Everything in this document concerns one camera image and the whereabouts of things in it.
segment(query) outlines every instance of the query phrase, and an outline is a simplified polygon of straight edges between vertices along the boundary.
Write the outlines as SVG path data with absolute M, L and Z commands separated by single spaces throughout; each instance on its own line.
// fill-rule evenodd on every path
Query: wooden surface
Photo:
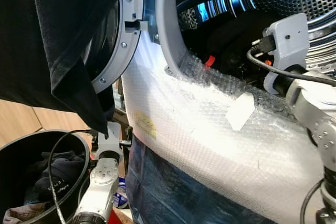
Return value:
M 39 129 L 41 124 L 31 107 L 0 100 L 0 147 Z
M 86 130 L 89 127 L 76 114 L 44 108 L 33 108 L 41 125 L 46 130 Z M 78 133 L 91 146 L 92 137 L 88 134 Z

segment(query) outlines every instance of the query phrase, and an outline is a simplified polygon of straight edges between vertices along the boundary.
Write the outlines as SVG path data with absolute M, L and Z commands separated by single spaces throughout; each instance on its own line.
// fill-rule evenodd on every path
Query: cable connector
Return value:
M 262 39 L 256 40 L 252 42 L 252 45 L 253 45 L 253 51 L 254 51 L 252 53 L 254 54 L 259 53 L 259 52 L 267 54 L 268 52 L 271 52 L 277 49 L 273 35 L 268 35 Z

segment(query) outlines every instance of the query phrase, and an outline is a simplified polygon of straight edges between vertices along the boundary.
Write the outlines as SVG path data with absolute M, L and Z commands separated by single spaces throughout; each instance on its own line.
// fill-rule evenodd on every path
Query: blue fabric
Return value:
M 138 224 L 274 223 L 203 186 L 136 138 L 126 191 L 133 220 Z

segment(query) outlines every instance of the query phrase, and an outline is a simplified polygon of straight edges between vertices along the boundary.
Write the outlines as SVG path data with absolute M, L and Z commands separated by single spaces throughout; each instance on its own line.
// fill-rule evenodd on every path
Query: laundry basket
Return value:
M 62 130 L 41 131 L 21 137 L 0 149 L 0 222 L 7 209 L 22 206 L 26 191 L 23 177 L 26 168 L 42 160 L 42 152 L 50 152 L 54 144 L 66 132 Z M 74 151 L 85 154 L 85 165 L 80 177 L 68 193 L 59 199 L 65 220 L 69 220 L 77 209 L 80 187 L 88 175 L 89 147 L 77 135 L 68 135 L 59 143 L 56 153 Z M 25 223 L 59 223 L 55 206 Z

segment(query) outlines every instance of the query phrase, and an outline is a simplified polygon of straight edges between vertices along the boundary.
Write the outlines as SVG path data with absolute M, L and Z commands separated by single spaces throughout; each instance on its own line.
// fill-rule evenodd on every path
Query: red part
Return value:
M 209 56 L 208 61 L 205 63 L 207 67 L 211 67 L 215 63 L 216 58 L 212 55 Z
M 111 212 L 108 224 L 122 224 L 114 211 Z

